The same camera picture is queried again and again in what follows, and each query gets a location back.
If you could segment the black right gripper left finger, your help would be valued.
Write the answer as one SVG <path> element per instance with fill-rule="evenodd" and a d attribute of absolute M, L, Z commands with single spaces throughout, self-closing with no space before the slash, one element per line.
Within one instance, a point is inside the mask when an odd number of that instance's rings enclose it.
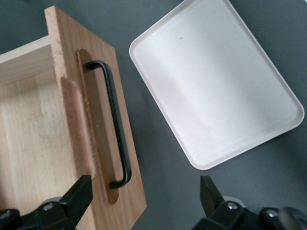
<path fill-rule="evenodd" d="M 81 176 L 59 199 L 21 217 L 23 230 L 75 230 L 93 199 L 92 178 Z"/>

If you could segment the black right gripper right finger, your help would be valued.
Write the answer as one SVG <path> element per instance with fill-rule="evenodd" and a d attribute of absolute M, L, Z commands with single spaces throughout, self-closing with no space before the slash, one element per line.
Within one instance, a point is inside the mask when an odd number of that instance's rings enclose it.
<path fill-rule="evenodd" d="M 200 178 L 200 200 L 205 212 L 195 230 L 262 230 L 257 214 L 236 201 L 225 200 L 210 176 Z"/>

